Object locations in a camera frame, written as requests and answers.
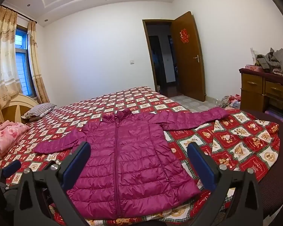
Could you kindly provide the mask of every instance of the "red paper decoration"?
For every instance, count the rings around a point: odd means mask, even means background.
[[[186,29],[181,30],[180,37],[183,43],[189,42],[190,35],[186,32]]]

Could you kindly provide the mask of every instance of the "jacket collar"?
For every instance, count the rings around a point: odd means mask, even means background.
[[[118,111],[116,114],[113,112],[111,115],[103,115],[102,117],[102,121],[103,122],[115,122],[116,119],[118,119],[118,121],[121,121],[123,119],[126,119],[130,116],[132,116],[132,112],[129,109],[124,109],[123,111]]]

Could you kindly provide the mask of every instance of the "gray clothes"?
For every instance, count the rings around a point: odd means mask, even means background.
[[[283,72],[283,48],[276,52],[271,48],[267,55],[256,55],[256,60],[265,72],[272,73],[274,68],[279,68]]]

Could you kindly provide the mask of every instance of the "blue pad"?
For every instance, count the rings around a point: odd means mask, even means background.
[[[61,187],[64,191],[71,189],[81,174],[85,164],[90,158],[91,147],[89,143],[85,143],[82,148],[79,147],[74,154],[74,158],[63,172],[63,181]]]
[[[2,176],[8,178],[15,174],[21,168],[21,162],[19,160],[13,161],[7,167],[2,169]]]
[[[188,157],[193,164],[193,167],[195,168],[204,188],[210,191],[214,191],[217,186],[216,173],[214,173],[213,169],[210,167],[211,164],[208,164],[204,159],[203,156],[206,155],[202,152],[202,150],[196,143],[190,143],[188,145],[187,151]]]

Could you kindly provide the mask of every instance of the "wooden headboard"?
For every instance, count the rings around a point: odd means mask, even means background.
[[[21,119],[21,116],[37,105],[38,103],[31,97],[18,94],[17,96],[13,97],[6,106],[3,107],[2,114],[4,121],[9,120],[13,122],[26,123],[25,120]]]

